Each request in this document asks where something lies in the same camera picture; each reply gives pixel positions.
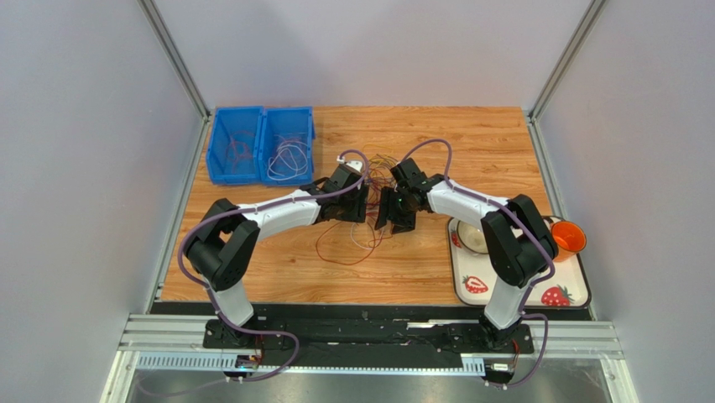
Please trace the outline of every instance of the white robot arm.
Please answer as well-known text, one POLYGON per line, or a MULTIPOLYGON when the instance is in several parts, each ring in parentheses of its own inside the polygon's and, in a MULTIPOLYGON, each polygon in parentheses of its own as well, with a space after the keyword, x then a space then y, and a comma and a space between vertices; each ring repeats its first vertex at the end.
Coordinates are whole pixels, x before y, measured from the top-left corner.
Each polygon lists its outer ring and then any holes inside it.
MULTIPOLYGON (((340 164, 329 179, 255 205, 235 206, 226 199, 214 203, 205 219, 235 209, 243 212, 203 227, 189 239, 185 255, 206 279, 228 320, 242 326, 253 316, 241 279, 256 242, 290 228, 331 219, 365 221, 366 186, 356 187, 340 196, 308 199, 309 196, 328 196, 346 189, 359 180, 360 168, 352 163, 340 164), (219 237, 220 232, 232 236, 224 243, 219 237)), ((397 186, 395 189, 383 188, 381 192, 376 229, 391 221, 393 233, 410 231, 415 228, 416 213, 428 211, 455 217, 483 231, 492 266, 499 278, 480 324, 487 344, 504 345, 520 323, 520 304, 530 283, 539 278, 547 265, 529 239, 514 236, 511 231, 514 223, 498 206, 506 206, 503 208, 518 217, 553 259, 558 251, 556 242, 534 203, 523 195, 506 199, 471 191, 446 181, 442 175, 428 178, 412 159, 397 164, 391 172, 397 186)))

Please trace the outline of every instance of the white wall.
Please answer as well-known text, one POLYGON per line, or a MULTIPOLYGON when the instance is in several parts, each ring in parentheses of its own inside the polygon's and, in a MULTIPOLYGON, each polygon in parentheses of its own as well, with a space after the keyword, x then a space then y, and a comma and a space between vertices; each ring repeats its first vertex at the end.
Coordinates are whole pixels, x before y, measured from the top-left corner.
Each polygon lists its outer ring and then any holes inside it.
POLYGON ((199 119, 134 0, 0 4, 0 401, 97 401, 199 119))
POLYGON ((610 2, 541 121, 642 401, 712 401, 715 3, 610 2))
POLYGON ((209 107, 531 108, 588 0, 157 0, 209 107))

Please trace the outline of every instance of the wooden table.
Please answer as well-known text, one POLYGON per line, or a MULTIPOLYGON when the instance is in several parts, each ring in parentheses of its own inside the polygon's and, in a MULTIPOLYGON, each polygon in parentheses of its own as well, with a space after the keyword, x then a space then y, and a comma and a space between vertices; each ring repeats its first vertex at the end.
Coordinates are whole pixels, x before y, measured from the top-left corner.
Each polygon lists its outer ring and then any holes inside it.
MULTIPOLYGON (((314 119, 316 179, 335 170, 335 158, 344 149, 362 149, 368 157, 383 153, 401 159, 421 141, 444 138, 454 149, 452 179, 495 196, 524 193, 534 199, 542 214, 551 213, 519 108, 316 107, 314 119)), ((414 157, 427 175, 433 175, 444 170, 446 149, 441 144, 430 144, 414 157)), ((179 240, 216 199, 226 197, 237 204, 254 203, 290 191, 291 188, 258 185, 214 186, 202 155, 179 240)), ((332 222, 294 228, 267 238, 256 246, 243 277, 248 298, 262 302, 460 304, 452 283, 446 236, 448 219, 419 213, 414 232, 384 240, 369 258, 351 266, 327 263, 316 254, 316 240, 332 222)), ((352 242, 350 227, 349 223, 340 224, 322 238, 323 257, 351 263, 368 252, 352 242)), ((358 242, 372 239, 366 227, 357 228, 355 233, 358 242)), ((171 261, 161 298, 207 299, 201 287, 181 274, 175 259, 171 261)))

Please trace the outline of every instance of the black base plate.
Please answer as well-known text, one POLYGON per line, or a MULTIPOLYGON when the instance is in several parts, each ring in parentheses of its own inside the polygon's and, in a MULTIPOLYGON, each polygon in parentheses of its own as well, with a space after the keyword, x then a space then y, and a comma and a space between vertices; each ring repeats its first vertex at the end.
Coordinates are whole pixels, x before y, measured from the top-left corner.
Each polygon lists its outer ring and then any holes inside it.
MULTIPOLYGON (((461 353, 514 353, 508 343, 490 350, 479 339, 478 323, 453 323, 407 328, 407 321, 358 319, 279 319, 246 327, 292 332, 300 340, 294 365, 371 368, 461 368, 461 353)), ((533 353, 529 327, 519 325, 513 339, 521 353, 533 353)), ((219 320, 206 324, 204 348, 255 348, 264 351, 264 364, 278 365, 292 354, 294 342, 265 336, 263 341, 226 327, 219 320)))

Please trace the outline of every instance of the blue storage bin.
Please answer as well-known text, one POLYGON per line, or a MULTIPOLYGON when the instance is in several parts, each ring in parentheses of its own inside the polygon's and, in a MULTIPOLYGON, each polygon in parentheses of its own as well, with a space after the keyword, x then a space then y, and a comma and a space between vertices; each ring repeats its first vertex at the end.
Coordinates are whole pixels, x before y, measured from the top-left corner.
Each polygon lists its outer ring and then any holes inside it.
POLYGON ((258 174, 269 186, 299 186, 313 181, 312 107, 264 111, 258 147, 258 174))
POLYGON ((259 183, 258 138, 263 107, 221 107, 213 119, 206 167, 217 185, 259 183))

